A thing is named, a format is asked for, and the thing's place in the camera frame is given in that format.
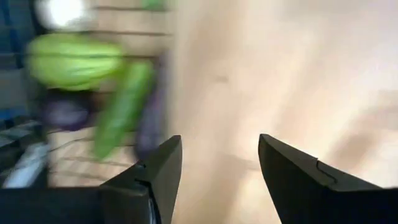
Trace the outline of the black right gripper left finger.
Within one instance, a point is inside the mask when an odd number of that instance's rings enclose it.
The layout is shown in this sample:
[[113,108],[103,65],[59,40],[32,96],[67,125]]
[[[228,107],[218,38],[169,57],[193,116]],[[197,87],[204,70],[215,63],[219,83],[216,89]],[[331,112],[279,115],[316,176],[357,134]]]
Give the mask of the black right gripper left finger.
[[179,135],[94,187],[1,190],[1,223],[170,223],[182,173]]

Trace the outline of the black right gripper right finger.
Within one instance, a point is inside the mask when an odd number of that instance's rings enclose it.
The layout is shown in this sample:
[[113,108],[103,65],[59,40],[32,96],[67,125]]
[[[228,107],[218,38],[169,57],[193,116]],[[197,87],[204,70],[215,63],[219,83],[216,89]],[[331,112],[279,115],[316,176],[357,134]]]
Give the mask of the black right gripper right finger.
[[335,169],[268,134],[262,175],[282,223],[397,223],[397,189]]

